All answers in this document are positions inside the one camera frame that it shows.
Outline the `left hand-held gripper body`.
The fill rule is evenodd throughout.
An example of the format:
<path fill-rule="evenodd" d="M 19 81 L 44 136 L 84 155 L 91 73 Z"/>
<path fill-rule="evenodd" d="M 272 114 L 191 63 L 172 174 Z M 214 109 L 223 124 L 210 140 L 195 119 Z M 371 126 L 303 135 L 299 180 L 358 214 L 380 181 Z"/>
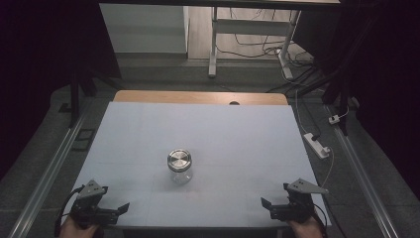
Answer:
<path fill-rule="evenodd" d="M 108 225 L 108 211 L 98 206 L 104 194 L 101 185 L 90 180 L 76 197 L 70 209 L 70 217 L 80 226 Z"/>

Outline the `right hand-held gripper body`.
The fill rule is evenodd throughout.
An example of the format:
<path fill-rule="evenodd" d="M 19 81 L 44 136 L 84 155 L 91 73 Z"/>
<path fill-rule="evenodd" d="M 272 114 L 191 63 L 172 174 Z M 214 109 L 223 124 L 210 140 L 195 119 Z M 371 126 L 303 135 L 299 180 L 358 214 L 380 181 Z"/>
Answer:
<path fill-rule="evenodd" d="M 328 189 L 320 187 L 303 178 L 289 184 L 288 191 L 288 211 L 286 212 L 286 221 L 293 220 L 298 223 L 304 223 L 315 214 L 312 194 L 327 194 Z"/>

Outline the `clear glass jar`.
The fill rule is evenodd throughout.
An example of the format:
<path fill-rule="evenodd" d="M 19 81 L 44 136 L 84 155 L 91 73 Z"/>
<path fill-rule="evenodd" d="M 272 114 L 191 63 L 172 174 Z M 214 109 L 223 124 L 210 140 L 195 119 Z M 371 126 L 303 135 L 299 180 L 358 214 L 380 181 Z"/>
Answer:
<path fill-rule="evenodd" d="M 192 179 L 192 169 L 191 167 L 182 173 L 175 173 L 171 169 L 169 169 L 171 172 L 171 178 L 174 182 L 178 184 L 185 184 L 189 182 Z"/>

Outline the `silver metal jar lid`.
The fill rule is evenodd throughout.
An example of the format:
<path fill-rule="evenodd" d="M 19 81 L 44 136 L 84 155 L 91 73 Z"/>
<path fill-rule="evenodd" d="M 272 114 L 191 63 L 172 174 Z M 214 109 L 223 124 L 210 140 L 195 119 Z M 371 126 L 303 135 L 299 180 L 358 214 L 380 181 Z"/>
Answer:
<path fill-rule="evenodd" d="M 191 155 L 187 150 L 175 149 L 168 154 L 167 165 L 175 173 L 185 172 L 192 165 Z"/>

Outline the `person's right hand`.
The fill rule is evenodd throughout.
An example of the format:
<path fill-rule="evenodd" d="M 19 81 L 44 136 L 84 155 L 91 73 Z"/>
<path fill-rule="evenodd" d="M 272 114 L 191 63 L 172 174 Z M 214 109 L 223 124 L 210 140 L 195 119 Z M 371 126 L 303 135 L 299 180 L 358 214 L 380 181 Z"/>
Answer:
<path fill-rule="evenodd" d="M 323 238 L 321 226 L 313 217 L 307 219 L 304 223 L 290 220 L 287 221 L 287 224 L 293 230 L 296 238 Z"/>

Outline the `person's left hand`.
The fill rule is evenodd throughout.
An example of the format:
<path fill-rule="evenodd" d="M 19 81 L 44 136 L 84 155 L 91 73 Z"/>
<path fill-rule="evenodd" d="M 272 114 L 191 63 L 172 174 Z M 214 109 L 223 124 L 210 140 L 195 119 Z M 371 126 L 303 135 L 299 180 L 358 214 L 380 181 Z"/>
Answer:
<path fill-rule="evenodd" d="M 82 229 L 71 217 L 67 217 L 60 227 L 58 238 L 93 238 L 98 228 L 98 225 L 91 225 Z"/>

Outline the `white power strip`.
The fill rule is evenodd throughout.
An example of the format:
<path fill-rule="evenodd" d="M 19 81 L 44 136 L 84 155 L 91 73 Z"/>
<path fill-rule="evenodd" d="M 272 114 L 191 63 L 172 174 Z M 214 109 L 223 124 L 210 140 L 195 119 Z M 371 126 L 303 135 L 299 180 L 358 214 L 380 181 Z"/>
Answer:
<path fill-rule="evenodd" d="M 312 133 L 306 133 L 303 135 L 303 138 L 312 148 L 315 154 L 319 159 L 323 160 L 330 156 L 331 149 L 329 147 L 324 147 L 318 141 L 318 136 L 313 135 Z"/>

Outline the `white table mat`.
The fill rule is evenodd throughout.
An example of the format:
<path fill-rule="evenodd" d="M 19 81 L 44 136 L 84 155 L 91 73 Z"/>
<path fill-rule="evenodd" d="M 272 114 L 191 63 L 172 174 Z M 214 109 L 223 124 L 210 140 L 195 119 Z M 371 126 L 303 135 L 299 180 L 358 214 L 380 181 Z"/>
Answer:
<path fill-rule="evenodd" d="M 192 158 L 192 179 L 171 178 L 167 156 Z M 119 227 L 278 227 L 261 198 L 287 203 L 283 183 L 314 182 L 288 105 L 112 102 L 76 185 L 108 186 L 100 204 L 130 203 Z"/>

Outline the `black curtain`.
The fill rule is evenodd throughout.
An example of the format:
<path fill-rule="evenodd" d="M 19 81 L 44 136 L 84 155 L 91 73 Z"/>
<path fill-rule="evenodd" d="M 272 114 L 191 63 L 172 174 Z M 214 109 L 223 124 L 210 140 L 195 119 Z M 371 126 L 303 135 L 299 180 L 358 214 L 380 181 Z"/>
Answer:
<path fill-rule="evenodd" d="M 121 72 L 101 0 L 0 0 L 0 179 L 44 120 L 54 91 L 76 77 Z"/>
<path fill-rule="evenodd" d="M 357 118 L 420 199 L 420 0 L 340 0 L 303 11 L 293 41 L 333 77 L 323 101 L 359 102 Z"/>

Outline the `white cabinet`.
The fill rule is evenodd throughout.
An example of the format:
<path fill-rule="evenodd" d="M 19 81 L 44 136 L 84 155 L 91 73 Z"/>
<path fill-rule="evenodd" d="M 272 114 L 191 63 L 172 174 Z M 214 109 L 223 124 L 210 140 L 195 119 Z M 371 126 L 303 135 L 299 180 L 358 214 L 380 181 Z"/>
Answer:
<path fill-rule="evenodd" d="M 99 6 L 116 53 L 187 53 L 187 7 L 107 3 Z"/>

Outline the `aluminium floor rail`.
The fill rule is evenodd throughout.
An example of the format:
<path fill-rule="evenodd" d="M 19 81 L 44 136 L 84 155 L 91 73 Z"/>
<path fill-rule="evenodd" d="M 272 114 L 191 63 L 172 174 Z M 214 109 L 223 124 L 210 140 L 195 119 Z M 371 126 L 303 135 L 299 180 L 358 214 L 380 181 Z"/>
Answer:
<path fill-rule="evenodd" d="M 7 238 L 26 238 L 85 118 L 86 115 L 81 114 L 72 126 L 66 130 L 57 150 L 54 152 Z"/>
<path fill-rule="evenodd" d="M 344 151 L 347 160 L 355 174 L 362 192 L 371 208 L 372 214 L 384 238 L 400 238 L 398 231 L 392 222 L 382 200 L 374 188 L 368 173 L 366 172 L 358 153 L 356 152 L 350 138 L 345 136 L 337 124 L 333 124 L 337 139 Z"/>

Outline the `black floor frame plate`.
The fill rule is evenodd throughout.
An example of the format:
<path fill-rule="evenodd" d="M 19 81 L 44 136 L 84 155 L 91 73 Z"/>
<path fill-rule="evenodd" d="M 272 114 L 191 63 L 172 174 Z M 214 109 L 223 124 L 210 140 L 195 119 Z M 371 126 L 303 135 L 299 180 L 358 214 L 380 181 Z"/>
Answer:
<path fill-rule="evenodd" d="M 87 152 L 94 140 L 95 129 L 80 129 L 72 144 L 72 151 Z"/>

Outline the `white desk frame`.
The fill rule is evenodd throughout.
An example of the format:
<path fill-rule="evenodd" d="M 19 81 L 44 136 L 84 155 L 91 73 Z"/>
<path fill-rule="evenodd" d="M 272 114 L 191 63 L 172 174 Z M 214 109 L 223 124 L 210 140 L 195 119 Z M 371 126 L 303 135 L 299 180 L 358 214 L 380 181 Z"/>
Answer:
<path fill-rule="evenodd" d="M 274 54 L 280 63 L 281 72 L 286 79 L 292 79 L 293 75 L 286 59 L 288 48 L 297 25 L 300 12 L 298 10 L 290 11 L 290 19 L 284 22 L 274 20 L 239 20 L 225 19 L 218 17 L 218 8 L 212 8 L 212 33 L 211 49 L 209 56 L 208 76 L 214 78 L 217 69 L 217 36 L 222 34 L 232 35 L 255 35 L 255 36 L 277 36 L 284 37 L 284 43 Z"/>

